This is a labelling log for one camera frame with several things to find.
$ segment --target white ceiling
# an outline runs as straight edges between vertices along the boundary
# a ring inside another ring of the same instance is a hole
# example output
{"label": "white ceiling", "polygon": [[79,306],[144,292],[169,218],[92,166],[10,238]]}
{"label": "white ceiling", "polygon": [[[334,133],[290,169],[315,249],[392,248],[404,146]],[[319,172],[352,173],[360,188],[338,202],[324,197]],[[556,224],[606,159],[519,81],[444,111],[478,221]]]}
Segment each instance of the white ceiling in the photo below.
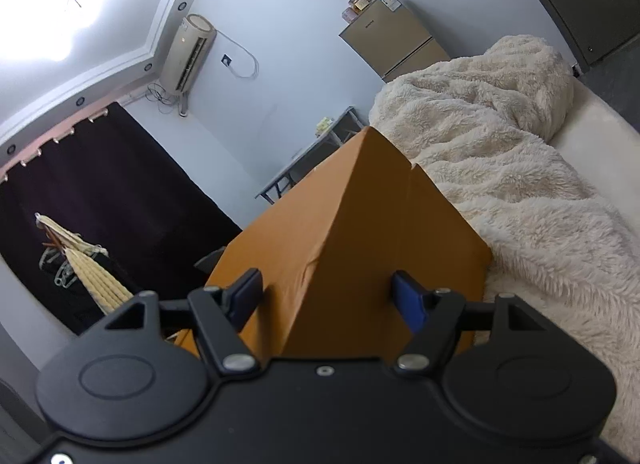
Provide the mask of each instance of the white ceiling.
{"label": "white ceiling", "polygon": [[20,152],[78,110],[80,96],[87,107],[142,78],[149,62],[157,71],[188,12],[178,12],[178,4],[189,8],[193,0],[98,1],[90,25],[76,29],[66,21],[62,32],[48,0],[0,0],[0,166],[11,161],[8,145]]}

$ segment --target white bed sheet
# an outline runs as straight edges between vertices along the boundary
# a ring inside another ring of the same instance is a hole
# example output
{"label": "white bed sheet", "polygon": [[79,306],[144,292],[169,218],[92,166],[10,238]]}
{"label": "white bed sheet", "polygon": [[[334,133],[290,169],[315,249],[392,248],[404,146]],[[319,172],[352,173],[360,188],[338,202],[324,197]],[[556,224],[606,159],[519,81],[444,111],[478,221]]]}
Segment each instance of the white bed sheet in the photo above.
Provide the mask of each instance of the white bed sheet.
{"label": "white bed sheet", "polygon": [[640,237],[640,134],[576,79],[574,106],[551,145]]}

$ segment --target ceiling molding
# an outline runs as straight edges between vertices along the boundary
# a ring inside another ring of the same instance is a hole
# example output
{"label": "ceiling molding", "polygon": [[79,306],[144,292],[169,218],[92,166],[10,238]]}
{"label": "ceiling molding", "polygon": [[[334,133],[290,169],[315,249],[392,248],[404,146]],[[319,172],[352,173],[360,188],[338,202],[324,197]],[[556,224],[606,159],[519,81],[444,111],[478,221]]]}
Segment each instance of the ceiling molding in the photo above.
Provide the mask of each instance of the ceiling molding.
{"label": "ceiling molding", "polygon": [[[79,97],[84,98],[83,107],[87,107],[136,79],[158,72],[180,20],[188,14],[193,3],[193,0],[180,1],[187,2],[185,11],[178,12],[176,0],[160,0],[142,47],[85,71],[3,121],[0,124],[0,165],[17,157],[22,149],[47,130],[77,112]],[[145,71],[149,63],[152,67]],[[15,148],[9,155],[7,149],[11,145]]]}

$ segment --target beige mini fridge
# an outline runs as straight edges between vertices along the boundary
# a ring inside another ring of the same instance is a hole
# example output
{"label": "beige mini fridge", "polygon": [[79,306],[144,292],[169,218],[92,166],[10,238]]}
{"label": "beige mini fridge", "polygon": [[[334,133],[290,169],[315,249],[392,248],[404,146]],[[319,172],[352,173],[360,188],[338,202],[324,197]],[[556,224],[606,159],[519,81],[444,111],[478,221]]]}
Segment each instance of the beige mini fridge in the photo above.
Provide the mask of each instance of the beige mini fridge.
{"label": "beige mini fridge", "polygon": [[450,59],[422,22],[396,1],[390,6],[383,0],[371,2],[340,33],[385,82]]}

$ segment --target gray desk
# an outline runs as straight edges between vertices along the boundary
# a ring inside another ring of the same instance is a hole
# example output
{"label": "gray desk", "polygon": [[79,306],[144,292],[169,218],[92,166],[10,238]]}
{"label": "gray desk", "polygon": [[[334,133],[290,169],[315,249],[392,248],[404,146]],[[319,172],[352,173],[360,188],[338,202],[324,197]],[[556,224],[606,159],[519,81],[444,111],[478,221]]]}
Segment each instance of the gray desk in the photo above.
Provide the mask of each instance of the gray desk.
{"label": "gray desk", "polygon": [[277,198],[282,197],[287,189],[294,187],[316,165],[363,128],[364,125],[358,119],[354,108],[347,108],[320,137],[291,159],[290,163],[282,168],[255,197],[262,197],[273,204],[270,191],[274,190]]}

